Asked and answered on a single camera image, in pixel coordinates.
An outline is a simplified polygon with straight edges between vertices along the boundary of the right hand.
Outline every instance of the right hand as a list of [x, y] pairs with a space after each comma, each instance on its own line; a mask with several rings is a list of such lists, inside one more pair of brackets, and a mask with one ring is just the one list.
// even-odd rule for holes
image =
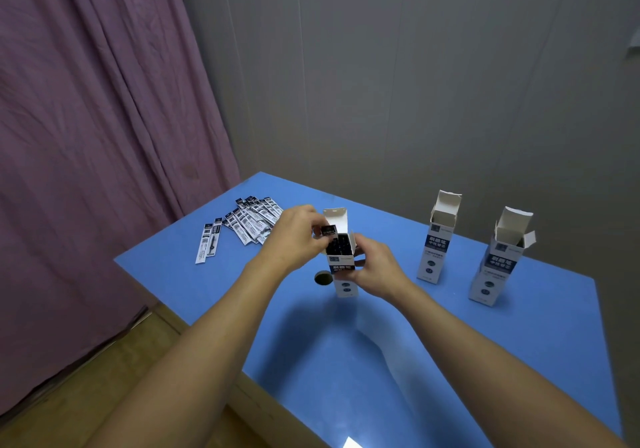
[[335, 274], [337, 280], [346, 280], [356, 283], [364, 291], [382, 299], [391, 301], [399, 289], [403, 289], [410, 283], [389, 246], [382, 242], [374, 241], [362, 234], [355, 234], [355, 255], [365, 254], [364, 260], [357, 260], [356, 266], [362, 269], [339, 271]]

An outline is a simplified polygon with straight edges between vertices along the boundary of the forearm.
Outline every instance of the forearm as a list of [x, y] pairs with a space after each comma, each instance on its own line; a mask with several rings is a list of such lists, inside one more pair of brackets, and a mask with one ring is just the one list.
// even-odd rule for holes
[[390, 301], [497, 447], [624, 446], [608, 428], [513, 355], [408, 282]]
[[188, 329], [94, 435], [91, 447], [203, 446], [285, 276], [260, 256]]

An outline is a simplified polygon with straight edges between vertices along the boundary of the hand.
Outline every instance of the hand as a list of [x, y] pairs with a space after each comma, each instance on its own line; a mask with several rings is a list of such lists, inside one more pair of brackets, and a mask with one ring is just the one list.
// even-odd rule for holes
[[339, 271], [335, 274], [337, 280], [353, 281], [364, 291], [387, 301], [391, 301], [398, 290], [413, 285], [386, 244], [358, 233], [355, 239], [358, 245], [355, 255], [365, 254], [365, 259], [355, 264], [364, 268]]
[[262, 246], [259, 257], [284, 267], [285, 274], [304, 266], [329, 245], [329, 237], [320, 236], [320, 226], [329, 223], [313, 206], [296, 206], [282, 213]]

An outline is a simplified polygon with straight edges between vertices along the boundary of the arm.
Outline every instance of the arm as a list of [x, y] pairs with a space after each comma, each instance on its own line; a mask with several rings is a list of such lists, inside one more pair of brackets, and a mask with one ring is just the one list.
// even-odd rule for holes
[[337, 275], [389, 301], [496, 447], [624, 447], [539, 373], [440, 307], [412, 283], [389, 248], [363, 235], [364, 269]]
[[312, 206], [284, 211], [236, 280], [124, 398], [88, 447], [201, 447], [227, 402], [280, 282], [328, 243]]

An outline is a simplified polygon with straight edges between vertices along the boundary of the left hand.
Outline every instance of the left hand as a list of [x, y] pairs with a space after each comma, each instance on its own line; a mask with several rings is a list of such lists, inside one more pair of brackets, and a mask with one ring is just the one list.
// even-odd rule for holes
[[287, 209], [273, 227], [259, 256], [282, 265], [285, 274], [289, 274], [326, 249], [331, 239], [313, 237], [311, 233], [320, 236], [320, 226], [328, 224], [313, 206]]

